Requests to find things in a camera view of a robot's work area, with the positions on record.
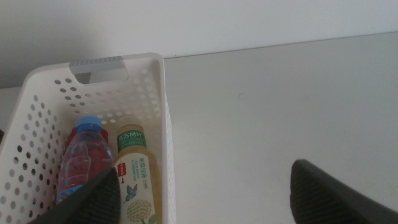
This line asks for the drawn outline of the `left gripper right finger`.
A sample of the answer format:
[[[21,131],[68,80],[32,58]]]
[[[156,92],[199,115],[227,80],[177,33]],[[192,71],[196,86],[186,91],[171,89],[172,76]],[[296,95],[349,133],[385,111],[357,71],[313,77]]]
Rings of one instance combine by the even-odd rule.
[[[397,212],[355,191],[305,159],[292,164],[290,209],[295,223],[397,223]]]

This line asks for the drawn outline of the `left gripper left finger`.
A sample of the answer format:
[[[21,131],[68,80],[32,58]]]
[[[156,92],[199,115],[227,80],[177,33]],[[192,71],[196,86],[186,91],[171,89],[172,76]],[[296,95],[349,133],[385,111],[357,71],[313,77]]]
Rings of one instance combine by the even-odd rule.
[[[121,193],[115,168],[106,168],[31,224],[119,223]]]

